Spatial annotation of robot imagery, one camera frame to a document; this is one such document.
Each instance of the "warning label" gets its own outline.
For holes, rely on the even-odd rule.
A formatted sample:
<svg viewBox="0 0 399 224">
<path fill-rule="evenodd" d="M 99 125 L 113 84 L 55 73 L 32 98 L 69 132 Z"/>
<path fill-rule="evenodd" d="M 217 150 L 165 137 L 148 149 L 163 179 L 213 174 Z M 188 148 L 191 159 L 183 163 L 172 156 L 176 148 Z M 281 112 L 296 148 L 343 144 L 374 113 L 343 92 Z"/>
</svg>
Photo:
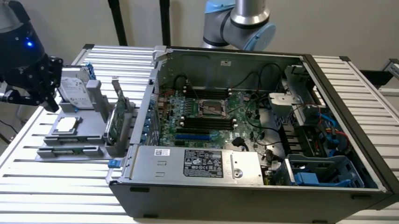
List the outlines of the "warning label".
<svg viewBox="0 0 399 224">
<path fill-rule="evenodd" d="M 220 151 L 184 150 L 184 176 L 223 178 Z"/>
</svg>

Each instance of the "aluminum workbench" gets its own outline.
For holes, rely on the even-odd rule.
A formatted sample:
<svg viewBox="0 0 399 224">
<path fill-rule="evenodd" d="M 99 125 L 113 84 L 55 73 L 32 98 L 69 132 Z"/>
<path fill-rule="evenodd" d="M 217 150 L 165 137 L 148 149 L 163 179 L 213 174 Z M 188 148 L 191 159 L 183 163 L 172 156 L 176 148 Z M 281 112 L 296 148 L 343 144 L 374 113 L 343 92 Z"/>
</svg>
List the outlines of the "aluminum workbench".
<svg viewBox="0 0 399 224">
<path fill-rule="evenodd" d="M 399 177 L 398 112 L 351 62 L 324 56 L 315 56 L 315 60 Z M 73 64 L 84 62 L 95 66 L 109 102 L 116 101 L 111 79 L 119 76 L 124 95 L 140 106 L 152 69 L 152 48 L 89 46 Z M 56 117 L 40 107 L 0 157 L 0 223 L 215 223 L 128 217 L 104 180 L 107 161 L 35 162 L 37 147 Z M 113 170 L 113 177 L 117 175 L 120 170 Z M 396 224 L 399 203 L 380 211 L 360 211 L 339 223 Z"/>
</svg>

